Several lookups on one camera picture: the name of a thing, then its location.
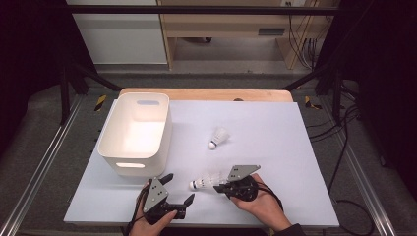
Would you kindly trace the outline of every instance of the person's left hand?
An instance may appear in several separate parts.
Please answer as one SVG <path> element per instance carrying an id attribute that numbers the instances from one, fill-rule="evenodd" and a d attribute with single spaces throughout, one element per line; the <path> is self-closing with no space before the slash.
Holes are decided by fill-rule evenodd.
<path id="1" fill-rule="evenodd" d="M 141 201 L 139 204 L 138 212 L 136 213 L 136 219 L 139 218 L 138 221 L 135 222 L 135 224 L 132 227 L 132 230 L 130 232 L 130 236 L 158 236 L 162 229 L 164 229 L 168 224 L 171 222 L 171 220 L 175 217 L 177 214 L 177 210 L 173 210 L 166 214 L 162 219 L 160 219 L 157 223 L 154 225 L 151 225 L 147 222 L 147 220 L 144 218 L 144 212 L 142 211 L 142 208 L 144 206 L 143 199 L 137 200 Z"/>

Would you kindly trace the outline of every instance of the person's right hand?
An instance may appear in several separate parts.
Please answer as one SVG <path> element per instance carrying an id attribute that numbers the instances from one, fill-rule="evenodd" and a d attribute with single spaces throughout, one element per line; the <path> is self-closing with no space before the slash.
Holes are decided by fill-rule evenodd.
<path id="1" fill-rule="evenodd" d="M 254 177 L 255 181 L 264 183 L 258 174 L 253 174 L 252 177 Z M 237 205 L 238 208 L 251 213 L 260 222 L 270 227 L 275 232 L 291 226 L 291 223 L 284 215 L 284 212 L 276 199 L 267 192 L 259 190 L 258 196 L 251 202 L 245 202 L 234 197 L 231 197 L 230 200 Z"/>

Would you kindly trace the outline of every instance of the sleeve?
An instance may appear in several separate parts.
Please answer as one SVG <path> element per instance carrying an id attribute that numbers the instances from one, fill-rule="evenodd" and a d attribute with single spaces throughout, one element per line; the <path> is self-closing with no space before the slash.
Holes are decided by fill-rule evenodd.
<path id="1" fill-rule="evenodd" d="M 300 224 L 294 224 L 282 231 L 276 232 L 273 236 L 306 236 Z"/>

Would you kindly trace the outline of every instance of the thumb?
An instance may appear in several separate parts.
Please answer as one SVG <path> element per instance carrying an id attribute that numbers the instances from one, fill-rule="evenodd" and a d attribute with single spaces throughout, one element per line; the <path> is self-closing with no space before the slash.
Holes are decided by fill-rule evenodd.
<path id="1" fill-rule="evenodd" d="M 154 226 L 156 226 L 160 231 L 164 229 L 168 224 L 172 221 L 172 219 L 177 214 L 177 210 L 172 210 L 168 214 L 166 214 L 162 219 L 160 219 Z"/>

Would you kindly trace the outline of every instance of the yellow and black tape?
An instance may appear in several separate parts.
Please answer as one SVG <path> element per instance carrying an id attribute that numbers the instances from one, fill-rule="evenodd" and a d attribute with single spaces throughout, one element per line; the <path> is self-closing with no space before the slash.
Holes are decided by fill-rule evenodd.
<path id="1" fill-rule="evenodd" d="M 95 106 L 94 111 L 99 111 L 101 109 L 101 106 L 103 106 L 103 103 L 106 97 L 107 97 L 106 95 L 101 95 L 98 98 L 97 105 Z"/>
<path id="2" fill-rule="evenodd" d="M 321 110 L 322 109 L 322 107 L 320 105 L 313 105 L 312 102 L 310 101 L 310 97 L 309 96 L 306 96 L 305 97 L 305 101 L 306 101 L 306 107 L 307 108 L 314 108 L 314 109 L 317 109 L 317 110 Z"/>

